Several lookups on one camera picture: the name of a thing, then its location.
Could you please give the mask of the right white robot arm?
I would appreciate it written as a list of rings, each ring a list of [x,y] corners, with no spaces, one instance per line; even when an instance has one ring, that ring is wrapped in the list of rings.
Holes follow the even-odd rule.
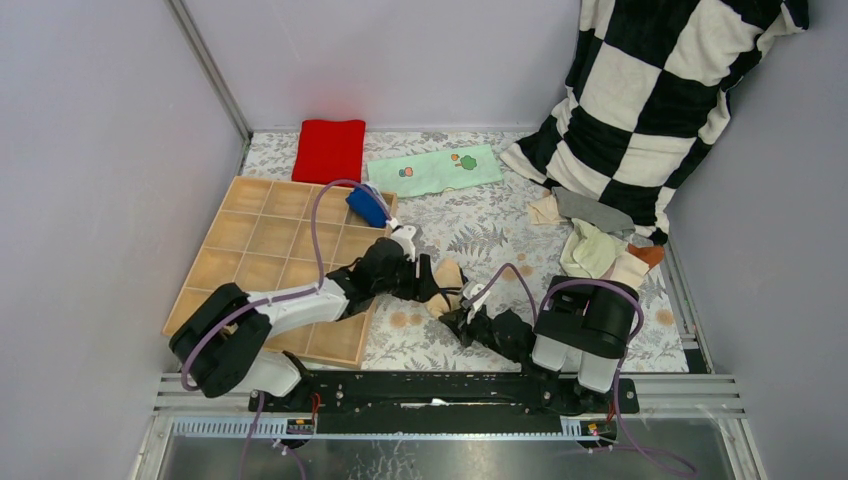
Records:
[[[560,372],[568,353],[578,351],[577,405],[597,412],[612,400],[619,362],[642,317],[636,290],[613,280],[556,276],[529,324],[511,310],[491,317],[484,305],[471,303],[481,288],[461,292],[459,306],[437,316],[463,346],[477,342],[525,371],[542,373]]]

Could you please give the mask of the beige cloth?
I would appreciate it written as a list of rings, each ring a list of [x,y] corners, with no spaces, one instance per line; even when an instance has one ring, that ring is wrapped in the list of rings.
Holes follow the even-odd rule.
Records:
[[[438,264],[433,278],[438,291],[425,303],[425,308],[433,318],[438,319],[460,307],[461,291],[468,277],[455,260],[445,258]]]

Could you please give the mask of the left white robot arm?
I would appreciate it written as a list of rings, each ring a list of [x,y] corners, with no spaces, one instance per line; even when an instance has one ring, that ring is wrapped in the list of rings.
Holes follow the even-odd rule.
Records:
[[[306,286],[273,292],[247,292],[234,282],[219,286],[171,336],[169,348],[182,364],[186,391],[217,398],[246,386],[296,411],[309,401],[311,387],[290,356],[264,352],[269,339],[354,317],[382,295],[425,303],[438,292],[430,256],[412,255],[384,237],[352,264]]]

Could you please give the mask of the blue underwear with white lettering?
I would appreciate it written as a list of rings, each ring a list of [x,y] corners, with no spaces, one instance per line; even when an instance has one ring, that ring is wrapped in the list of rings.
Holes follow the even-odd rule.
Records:
[[[346,203],[372,228],[384,228],[391,219],[388,203],[372,185],[355,186],[346,197]]]

